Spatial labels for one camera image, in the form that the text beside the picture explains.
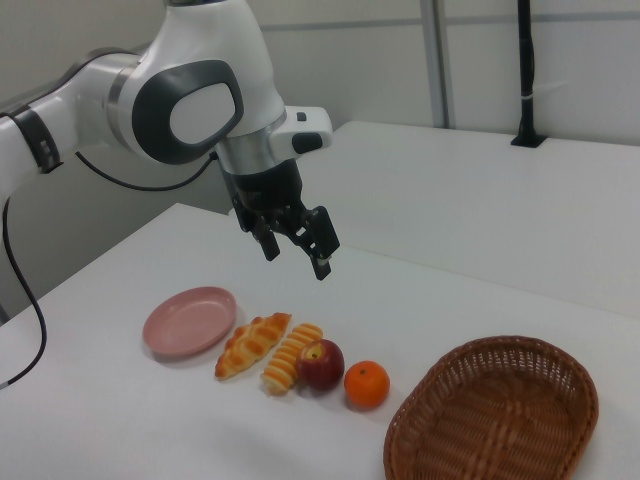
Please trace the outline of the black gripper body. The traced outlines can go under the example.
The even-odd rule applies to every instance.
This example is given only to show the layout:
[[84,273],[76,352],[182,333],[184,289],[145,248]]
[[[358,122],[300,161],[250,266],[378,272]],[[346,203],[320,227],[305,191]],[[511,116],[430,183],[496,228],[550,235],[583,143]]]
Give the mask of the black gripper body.
[[306,207],[301,201],[303,183],[295,160],[256,174],[222,173],[244,232],[253,231],[261,218],[278,232],[297,233],[302,227]]

